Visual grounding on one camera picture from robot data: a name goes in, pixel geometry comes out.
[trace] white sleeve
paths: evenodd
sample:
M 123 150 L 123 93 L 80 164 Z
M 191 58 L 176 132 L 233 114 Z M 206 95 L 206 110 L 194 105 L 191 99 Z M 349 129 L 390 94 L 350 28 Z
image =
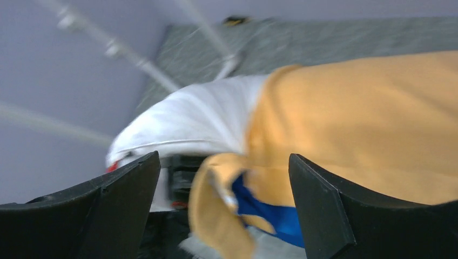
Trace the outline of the white sleeve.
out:
M 267 76 L 238 76 L 184 87 L 150 107 L 113 141 L 106 165 L 149 152 L 245 153 L 245 131 Z M 123 159 L 133 151 L 134 156 Z

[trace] red object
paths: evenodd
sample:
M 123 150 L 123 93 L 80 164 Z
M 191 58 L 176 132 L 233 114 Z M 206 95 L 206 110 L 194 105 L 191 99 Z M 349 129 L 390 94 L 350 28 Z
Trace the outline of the red object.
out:
M 119 160 L 114 162 L 109 168 L 106 169 L 107 173 L 113 172 L 114 170 L 118 169 Z
M 187 203 L 182 202 L 182 201 L 174 201 L 174 202 L 172 202 L 172 207 L 174 209 L 186 209 L 187 208 Z

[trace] black object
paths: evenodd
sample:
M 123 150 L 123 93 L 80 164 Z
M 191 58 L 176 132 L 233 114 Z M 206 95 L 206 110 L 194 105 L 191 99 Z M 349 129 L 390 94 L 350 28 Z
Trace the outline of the black object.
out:
M 242 23 L 247 23 L 251 19 L 247 16 L 229 16 L 224 19 L 223 24 L 226 26 L 236 26 Z
M 194 179 L 206 156 L 174 155 L 168 167 L 168 193 L 172 206 L 186 207 Z
M 178 246 L 189 233 L 186 209 L 151 212 L 137 259 L 193 259 L 192 254 Z
M 0 205 L 0 258 L 136 258 L 159 171 L 154 152 L 26 204 Z
M 289 178 L 307 259 L 458 258 L 458 201 L 395 199 L 295 154 Z

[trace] blue fabric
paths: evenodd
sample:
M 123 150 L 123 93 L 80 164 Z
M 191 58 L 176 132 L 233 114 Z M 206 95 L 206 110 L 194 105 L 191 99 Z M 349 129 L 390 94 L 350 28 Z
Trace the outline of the blue fabric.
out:
M 232 183 L 232 192 L 237 199 L 238 214 L 255 215 L 264 218 L 275 229 L 276 234 L 268 233 L 287 243 L 304 247 L 304 240 L 299 225 L 296 208 L 273 206 L 258 201 L 250 190 L 245 187 L 243 175 Z

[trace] white wall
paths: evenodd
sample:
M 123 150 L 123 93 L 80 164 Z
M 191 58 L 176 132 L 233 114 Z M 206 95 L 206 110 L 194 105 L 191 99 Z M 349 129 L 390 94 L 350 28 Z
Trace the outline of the white wall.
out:
M 153 57 L 167 20 L 150 0 L 72 0 L 81 13 Z M 33 1 L 0 1 L 0 101 L 116 136 L 132 120 L 146 76 L 85 34 L 56 28 Z M 0 120 L 0 203 L 25 202 L 105 171 L 106 149 Z

